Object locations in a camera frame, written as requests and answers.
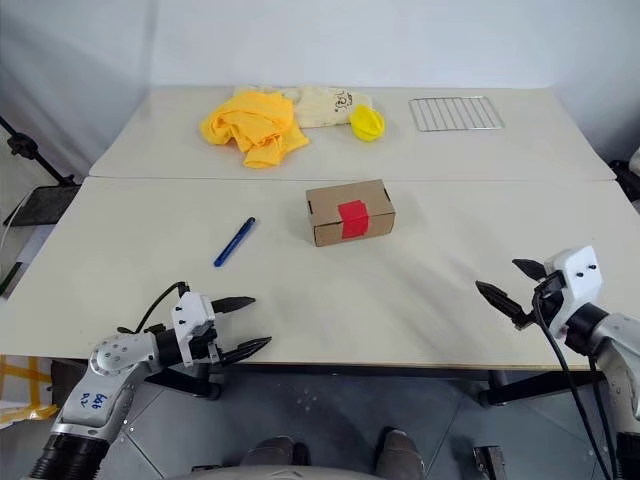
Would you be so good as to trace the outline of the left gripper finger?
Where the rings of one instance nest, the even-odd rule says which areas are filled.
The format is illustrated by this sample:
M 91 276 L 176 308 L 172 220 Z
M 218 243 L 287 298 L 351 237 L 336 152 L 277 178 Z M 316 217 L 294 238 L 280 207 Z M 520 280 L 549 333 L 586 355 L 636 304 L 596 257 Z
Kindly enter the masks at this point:
M 223 352 L 221 354 L 222 364 L 235 364 L 248 359 L 272 340 L 271 336 L 256 338 L 239 344 L 234 350 Z
M 231 313 L 242 308 L 245 308 L 256 301 L 253 297 L 248 296 L 237 296 L 237 297 L 226 297 L 222 299 L 218 299 L 214 301 L 214 313 L 215 314 L 226 314 Z

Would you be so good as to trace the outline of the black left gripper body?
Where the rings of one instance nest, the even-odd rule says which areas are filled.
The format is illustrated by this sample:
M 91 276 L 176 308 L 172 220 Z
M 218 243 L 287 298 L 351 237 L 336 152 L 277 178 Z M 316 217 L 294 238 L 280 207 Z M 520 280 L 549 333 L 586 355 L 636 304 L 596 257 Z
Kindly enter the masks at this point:
M 205 348 L 211 364 L 221 363 L 221 350 L 217 345 L 215 313 L 210 298 L 201 298 L 203 320 L 193 328 L 191 339 L 192 357 L 196 346 Z

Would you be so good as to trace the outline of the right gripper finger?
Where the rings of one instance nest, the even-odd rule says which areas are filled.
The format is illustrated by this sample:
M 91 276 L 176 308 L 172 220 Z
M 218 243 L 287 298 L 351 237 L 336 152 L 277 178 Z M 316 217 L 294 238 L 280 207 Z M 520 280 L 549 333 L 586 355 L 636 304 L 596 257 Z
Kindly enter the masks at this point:
M 531 259 L 513 259 L 512 263 L 528 278 L 540 282 L 546 276 L 545 266 Z
M 522 307 L 495 285 L 483 281 L 476 281 L 475 286 L 481 296 L 493 308 L 507 316 L 513 323 L 517 323 L 525 317 Z

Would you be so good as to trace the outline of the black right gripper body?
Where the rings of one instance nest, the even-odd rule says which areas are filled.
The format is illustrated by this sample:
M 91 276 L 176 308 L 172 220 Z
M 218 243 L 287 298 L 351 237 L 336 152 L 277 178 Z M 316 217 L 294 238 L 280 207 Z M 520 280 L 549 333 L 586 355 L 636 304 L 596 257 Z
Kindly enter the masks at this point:
M 549 328 L 563 304 L 562 288 L 564 286 L 564 277 L 558 272 L 542 279 L 534 288 L 531 312 L 518 314 L 513 319 L 514 326 L 518 330 L 523 330 L 532 324 L 544 324 Z

